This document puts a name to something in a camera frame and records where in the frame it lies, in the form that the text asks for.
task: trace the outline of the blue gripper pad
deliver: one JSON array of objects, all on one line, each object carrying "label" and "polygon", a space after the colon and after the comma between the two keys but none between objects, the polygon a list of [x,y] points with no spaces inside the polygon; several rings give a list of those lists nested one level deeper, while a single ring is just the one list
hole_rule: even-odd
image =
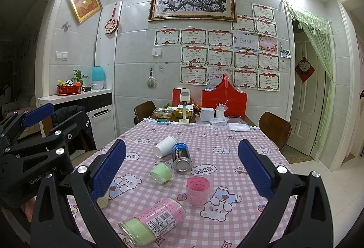
[{"label": "blue gripper pad", "polygon": [[54,106],[52,103],[47,103],[40,108],[32,110],[25,114],[25,117],[22,121],[24,127],[31,127],[45,118],[51,116],[54,113]]},{"label": "blue gripper pad", "polygon": [[91,198],[94,201],[105,195],[123,163],[126,156],[125,142],[117,139],[109,151],[111,152],[107,153],[107,157],[102,162],[91,182]]},{"label": "blue gripper pad", "polygon": [[250,147],[245,140],[242,140],[238,147],[239,159],[243,163],[249,177],[252,179],[259,195],[270,201],[273,196],[273,179],[266,171],[261,161],[259,161],[258,155],[260,154],[257,152],[253,153],[253,150],[255,151],[255,149]]}]

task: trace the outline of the green plant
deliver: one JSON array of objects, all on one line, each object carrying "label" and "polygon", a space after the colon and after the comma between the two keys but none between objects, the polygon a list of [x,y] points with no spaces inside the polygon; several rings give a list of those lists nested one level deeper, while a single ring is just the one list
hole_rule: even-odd
[{"label": "green plant", "polygon": [[89,78],[88,75],[81,75],[81,71],[80,70],[73,70],[75,72],[75,76],[71,79],[73,81],[73,83],[75,84],[76,82],[80,82],[81,86],[83,86],[83,81],[81,79],[83,78]]}]

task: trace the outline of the gold picture frame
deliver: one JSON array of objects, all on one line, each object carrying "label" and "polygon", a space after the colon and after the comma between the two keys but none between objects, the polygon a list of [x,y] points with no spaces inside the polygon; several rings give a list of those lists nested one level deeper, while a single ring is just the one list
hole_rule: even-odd
[{"label": "gold picture frame", "polygon": [[235,0],[151,1],[148,21],[172,19],[201,19],[236,22]]},{"label": "gold picture frame", "polygon": [[102,9],[100,0],[68,0],[79,24]]}]

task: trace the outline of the cabinet handle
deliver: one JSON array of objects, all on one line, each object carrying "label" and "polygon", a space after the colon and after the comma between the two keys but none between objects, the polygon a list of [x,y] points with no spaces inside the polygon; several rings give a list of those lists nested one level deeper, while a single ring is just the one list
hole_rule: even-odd
[{"label": "cabinet handle", "polygon": [[98,113],[94,114],[94,115],[92,116],[92,118],[97,118],[97,117],[99,117],[99,116],[101,116],[101,115],[103,115],[103,114],[107,114],[107,113],[109,113],[109,112],[111,112],[111,110],[110,110],[110,109],[103,110],[103,111],[101,111],[101,112],[98,112]]}]

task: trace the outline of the plum blossom painting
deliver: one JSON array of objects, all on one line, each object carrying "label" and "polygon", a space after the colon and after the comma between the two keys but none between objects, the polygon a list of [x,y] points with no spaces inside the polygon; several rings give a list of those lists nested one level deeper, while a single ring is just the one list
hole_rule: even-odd
[{"label": "plum blossom painting", "polygon": [[236,22],[235,0],[152,0],[149,21],[185,18]]}]

